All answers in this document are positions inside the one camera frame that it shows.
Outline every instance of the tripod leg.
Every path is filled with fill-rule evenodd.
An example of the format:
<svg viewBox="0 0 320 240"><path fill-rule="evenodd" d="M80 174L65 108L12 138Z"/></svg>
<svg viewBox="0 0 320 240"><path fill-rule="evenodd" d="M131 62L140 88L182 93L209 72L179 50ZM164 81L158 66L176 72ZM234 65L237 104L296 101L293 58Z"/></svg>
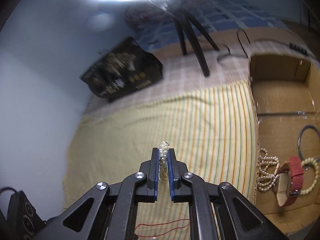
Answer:
<svg viewBox="0 0 320 240"><path fill-rule="evenodd" d="M188 53L187 53L187 49L186 49L186 43L184 41L183 30L182 30L180 23L176 19L173 19L173 20L174 20L174 24L177 29L177 33L178 33L178 37L179 37L179 41L180 41L180 46L181 46L181 50L182 50L182 55L185 56Z"/></svg>
<svg viewBox="0 0 320 240"><path fill-rule="evenodd" d="M205 77L210 75L210 71L207 65L207 62L204 58L201 46L199 44L199 41L196 37L195 32L193 31L190 22L188 21L188 19L184 16L181 15L182 17L179 19L180 20L180 24L182 25L183 31L185 32L194 53L196 54L196 57L198 59L198 62L200 64L200 67L202 69L203 75Z"/></svg>
<svg viewBox="0 0 320 240"><path fill-rule="evenodd" d="M206 38L206 40L211 44L211 46L215 49L215 50L220 50L218 48L218 46L215 44L215 42L213 41L213 39L211 38L211 36L209 35L209 33L205 30L205 28L203 28L203 26L201 25L200 22L198 22L198 20L189 12L184 11L183 12L187 19L200 31L200 33Z"/></svg>

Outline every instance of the black speaker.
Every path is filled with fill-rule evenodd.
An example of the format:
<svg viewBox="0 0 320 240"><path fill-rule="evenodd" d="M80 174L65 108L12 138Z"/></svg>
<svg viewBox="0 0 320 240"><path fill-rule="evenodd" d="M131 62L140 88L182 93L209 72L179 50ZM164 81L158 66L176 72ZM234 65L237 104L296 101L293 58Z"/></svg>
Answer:
<svg viewBox="0 0 320 240"><path fill-rule="evenodd" d="M23 191L11 195L7 222L11 231L22 240L32 239L46 226Z"/></svg>

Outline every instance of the black bag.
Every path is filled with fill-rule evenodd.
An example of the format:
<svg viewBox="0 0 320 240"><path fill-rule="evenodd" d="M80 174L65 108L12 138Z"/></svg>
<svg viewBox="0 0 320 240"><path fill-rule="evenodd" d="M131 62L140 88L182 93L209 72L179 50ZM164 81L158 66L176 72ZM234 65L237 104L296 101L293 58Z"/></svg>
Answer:
<svg viewBox="0 0 320 240"><path fill-rule="evenodd" d="M97 97L113 101L162 79L162 63L134 38L121 42L94 63L80 79Z"/></svg>

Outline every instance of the bed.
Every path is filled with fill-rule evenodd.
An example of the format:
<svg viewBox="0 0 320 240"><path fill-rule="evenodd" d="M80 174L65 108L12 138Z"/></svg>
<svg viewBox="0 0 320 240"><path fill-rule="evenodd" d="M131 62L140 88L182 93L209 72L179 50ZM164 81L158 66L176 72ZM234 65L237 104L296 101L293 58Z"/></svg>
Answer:
<svg viewBox="0 0 320 240"><path fill-rule="evenodd" d="M276 42L254 41L269 38L306 46L280 20L240 0L215 0L197 12L193 14L210 27L212 38L237 54L243 51L236 30L245 28L255 44L244 42L249 58L228 57L218 63L218 55L224 52L213 51L210 44L203 43L211 73L205 78L188 42L189 55L181 56L172 23L163 21L140 31L137 41L162 61L164 79L113 103L91 96L67 153L64 208L97 182L117 183L136 172L140 163L150 158L152 148L162 141L170 143L177 159L185 162L189 171L215 184L230 181L251 202L256 202L259 135L250 90L250 57L257 53L303 56ZM223 14L229 18L221 19ZM139 205L137 224L184 218L188 218L188 205L170 202L168 184L160 183L158 201ZM137 233L154 236L186 225L180 221L171 226L141 227ZM163 238L187 239L188 233L186 226Z"/></svg>

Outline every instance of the blue patterned bedding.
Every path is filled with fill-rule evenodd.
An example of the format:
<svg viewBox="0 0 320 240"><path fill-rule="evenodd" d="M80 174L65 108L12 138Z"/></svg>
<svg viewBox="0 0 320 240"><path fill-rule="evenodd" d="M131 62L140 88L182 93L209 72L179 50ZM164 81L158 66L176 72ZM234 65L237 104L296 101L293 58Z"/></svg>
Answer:
<svg viewBox="0 0 320 240"><path fill-rule="evenodd" d="M242 0L211 0L189 12L208 32L238 28L275 27L289 29L281 20ZM200 32L194 28L196 35ZM165 18L137 33L136 41L148 52L179 42L174 22Z"/></svg>

